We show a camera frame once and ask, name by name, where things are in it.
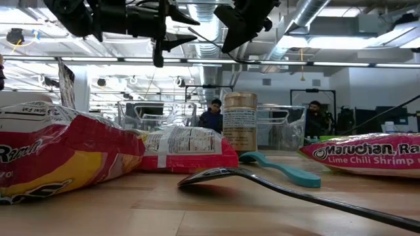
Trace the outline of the lime chili shrimp ramen packet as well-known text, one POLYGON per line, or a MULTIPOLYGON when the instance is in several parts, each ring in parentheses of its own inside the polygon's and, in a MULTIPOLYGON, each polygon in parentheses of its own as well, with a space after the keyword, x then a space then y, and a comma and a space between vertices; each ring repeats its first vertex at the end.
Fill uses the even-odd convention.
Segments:
POLYGON ((299 153, 331 170, 420 179, 420 134, 340 136, 304 146, 299 153))

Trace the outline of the tan-lidded spice jar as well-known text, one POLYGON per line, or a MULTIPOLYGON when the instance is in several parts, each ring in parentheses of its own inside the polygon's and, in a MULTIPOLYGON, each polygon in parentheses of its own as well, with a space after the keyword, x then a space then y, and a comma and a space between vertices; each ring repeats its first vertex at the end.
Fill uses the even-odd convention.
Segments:
POLYGON ((257 150, 257 95, 231 92, 224 97, 223 136, 241 155, 257 150))

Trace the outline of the ceiling light strip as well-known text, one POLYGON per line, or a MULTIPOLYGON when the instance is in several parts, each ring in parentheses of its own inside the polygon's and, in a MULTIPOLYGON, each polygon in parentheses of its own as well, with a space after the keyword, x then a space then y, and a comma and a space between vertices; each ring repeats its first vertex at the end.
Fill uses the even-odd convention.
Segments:
MULTIPOLYGON (((73 64, 140 64, 153 65, 152 58, 122 58, 122 57, 80 57, 80 56, 11 56, 3 57, 8 61, 53 63, 58 61, 73 64)), ((347 67, 347 68, 386 68, 386 69, 420 69, 420 64, 406 63, 376 63, 376 62, 313 62, 293 60, 261 60, 254 62, 242 62, 232 59, 202 59, 202 58, 164 58, 163 65, 174 66, 219 66, 244 64, 251 66, 302 66, 302 67, 347 67)))

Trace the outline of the white column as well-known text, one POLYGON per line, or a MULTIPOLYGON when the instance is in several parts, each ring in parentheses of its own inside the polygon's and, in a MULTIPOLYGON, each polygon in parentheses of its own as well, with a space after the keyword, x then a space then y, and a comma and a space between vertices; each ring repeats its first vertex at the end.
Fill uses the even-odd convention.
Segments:
POLYGON ((87 66, 69 66, 75 75, 73 83, 76 110, 88 112, 91 94, 91 78, 87 66))

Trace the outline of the clear plastic bin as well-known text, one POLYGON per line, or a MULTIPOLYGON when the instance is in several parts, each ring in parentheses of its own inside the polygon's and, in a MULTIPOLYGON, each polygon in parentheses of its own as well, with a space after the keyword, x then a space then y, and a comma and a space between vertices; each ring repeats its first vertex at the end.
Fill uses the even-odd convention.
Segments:
POLYGON ((193 127, 198 119, 197 107, 190 102, 121 101, 118 124, 124 129, 148 132, 168 127, 193 127))
POLYGON ((297 151, 304 144, 306 108, 259 104, 257 148, 267 151, 297 151))

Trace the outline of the brown foil packet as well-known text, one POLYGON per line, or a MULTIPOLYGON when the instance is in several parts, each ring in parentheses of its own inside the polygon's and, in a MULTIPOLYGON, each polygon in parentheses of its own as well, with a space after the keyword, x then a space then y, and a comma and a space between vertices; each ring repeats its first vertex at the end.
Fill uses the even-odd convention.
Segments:
POLYGON ((67 108, 75 109, 75 75, 73 71, 61 60, 58 61, 58 77, 61 104, 67 108))

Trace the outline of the black frame stand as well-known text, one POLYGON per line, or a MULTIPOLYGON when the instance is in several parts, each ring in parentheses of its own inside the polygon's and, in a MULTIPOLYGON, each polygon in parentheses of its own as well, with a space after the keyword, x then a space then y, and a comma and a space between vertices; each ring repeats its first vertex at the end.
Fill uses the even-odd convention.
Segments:
MULTIPOLYGON (((289 90, 289 105, 293 106, 293 93, 294 92, 305 92, 305 93, 319 93, 322 92, 324 95, 326 95, 327 92, 332 93, 333 98, 330 98, 330 100, 333 101, 333 120, 337 121, 337 95, 336 90, 325 90, 325 89, 318 89, 318 88, 306 88, 306 89, 291 89, 289 90)), ((338 132, 336 130, 336 123, 333 124, 333 134, 338 135, 338 132)))

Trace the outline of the black monitors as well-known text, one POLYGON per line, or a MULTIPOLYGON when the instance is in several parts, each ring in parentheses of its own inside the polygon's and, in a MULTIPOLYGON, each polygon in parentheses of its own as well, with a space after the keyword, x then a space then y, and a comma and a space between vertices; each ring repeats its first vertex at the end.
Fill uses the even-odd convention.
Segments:
POLYGON ((388 111, 392 106, 377 106, 375 109, 350 109, 350 117, 345 119, 343 126, 337 134, 369 134, 384 132, 382 126, 386 122, 393 122, 395 125, 408 125, 408 110, 405 107, 396 108, 386 114, 377 115, 388 111))

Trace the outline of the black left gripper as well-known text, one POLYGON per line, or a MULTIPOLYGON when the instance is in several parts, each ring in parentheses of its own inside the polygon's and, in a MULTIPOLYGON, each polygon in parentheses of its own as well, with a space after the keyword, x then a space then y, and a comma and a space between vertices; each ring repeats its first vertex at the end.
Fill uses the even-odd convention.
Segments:
POLYGON ((153 64, 161 68, 163 50, 170 52, 173 48, 197 39, 194 35, 166 34, 166 10, 167 16, 173 21, 193 26, 199 26, 200 23, 179 11, 176 5, 168 5, 167 0, 157 0, 157 2, 155 9, 147 9, 127 5, 125 0, 98 0, 98 28, 100 33, 118 33, 153 39, 155 41, 153 64))

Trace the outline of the teal plastic spoon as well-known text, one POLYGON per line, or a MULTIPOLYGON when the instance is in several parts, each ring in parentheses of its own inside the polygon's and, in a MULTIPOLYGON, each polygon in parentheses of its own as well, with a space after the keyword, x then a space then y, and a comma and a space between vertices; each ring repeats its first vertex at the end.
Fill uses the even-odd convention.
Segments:
POLYGON ((242 163, 257 162, 261 167, 273 168, 285 174, 294 184, 301 187, 320 188, 321 178, 305 170, 270 162, 266 156, 258 151, 249 151, 239 156, 242 163))

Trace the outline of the person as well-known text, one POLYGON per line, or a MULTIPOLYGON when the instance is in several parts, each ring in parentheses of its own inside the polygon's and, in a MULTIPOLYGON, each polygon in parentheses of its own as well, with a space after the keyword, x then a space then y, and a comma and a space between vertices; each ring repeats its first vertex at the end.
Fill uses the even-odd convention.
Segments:
POLYGON ((223 125, 221 106, 222 102, 218 98, 212 100, 211 105, 207 108, 207 111, 200 115, 198 126, 212 129, 221 134, 223 125))
POLYGON ((321 103, 314 100, 306 111, 305 136, 311 138, 324 136, 332 125, 332 120, 321 112, 321 103))

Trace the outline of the black ceiling fixture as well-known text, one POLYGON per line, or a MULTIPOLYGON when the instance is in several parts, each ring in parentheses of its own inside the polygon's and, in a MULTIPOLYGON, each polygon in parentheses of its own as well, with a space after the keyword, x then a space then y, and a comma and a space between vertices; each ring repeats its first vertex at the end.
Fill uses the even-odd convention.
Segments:
POLYGON ((13 45, 21 45, 25 42, 22 32, 22 28, 11 28, 6 36, 7 42, 13 45))

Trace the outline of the black spoon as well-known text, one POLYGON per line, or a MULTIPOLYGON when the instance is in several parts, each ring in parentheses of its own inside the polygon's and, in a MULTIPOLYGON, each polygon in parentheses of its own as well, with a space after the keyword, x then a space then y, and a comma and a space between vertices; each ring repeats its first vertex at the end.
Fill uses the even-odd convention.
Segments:
POLYGON ((403 216, 397 216, 394 214, 388 214, 385 212, 380 212, 377 210, 364 208, 361 206, 350 205, 347 203, 342 203, 339 201, 334 201, 331 199, 317 197, 317 196, 310 195, 307 193, 302 193, 299 191, 287 189, 286 187, 273 184, 272 182, 269 182, 268 180, 265 180, 261 178, 260 176, 257 176, 255 173, 253 173, 252 171, 246 168, 240 168, 240 167, 238 168, 222 168, 222 167, 211 168, 208 170, 204 170, 202 172, 189 175, 188 177, 184 178, 178 183, 178 187, 188 186, 188 185, 206 182, 210 180, 227 178, 231 176, 239 176, 239 177, 251 180, 252 182, 255 182, 256 184, 259 184, 268 189, 271 189, 272 191, 281 193, 283 195, 287 195, 295 199, 300 199, 302 201, 314 203, 317 205, 322 205, 324 207, 333 208, 333 209, 347 212, 349 214, 357 215, 363 218, 368 218, 376 222, 381 222, 381 223, 398 227, 400 229, 405 229, 414 233, 420 233, 420 221, 418 220, 405 218, 403 216))

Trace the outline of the red ramen noodle packet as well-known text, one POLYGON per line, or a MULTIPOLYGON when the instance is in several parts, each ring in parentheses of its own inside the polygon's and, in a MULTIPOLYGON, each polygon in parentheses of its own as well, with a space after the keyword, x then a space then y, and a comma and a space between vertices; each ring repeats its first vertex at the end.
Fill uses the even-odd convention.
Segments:
POLYGON ((192 174, 239 165, 238 154, 228 140, 209 128, 170 127, 141 138, 145 152, 137 170, 192 174))
POLYGON ((118 124, 44 101, 0 108, 0 205, 38 201, 138 167, 143 141, 118 124))

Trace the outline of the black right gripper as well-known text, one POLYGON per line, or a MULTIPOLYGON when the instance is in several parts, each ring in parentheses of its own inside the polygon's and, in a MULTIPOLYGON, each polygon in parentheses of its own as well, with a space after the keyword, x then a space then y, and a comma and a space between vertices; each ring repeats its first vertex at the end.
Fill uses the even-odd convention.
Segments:
POLYGON ((271 30, 273 23, 268 15, 279 6, 280 0, 234 0, 234 7, 218 6, 214 14, 228 28, 222 52, 240 47, 261 30, 271 30))

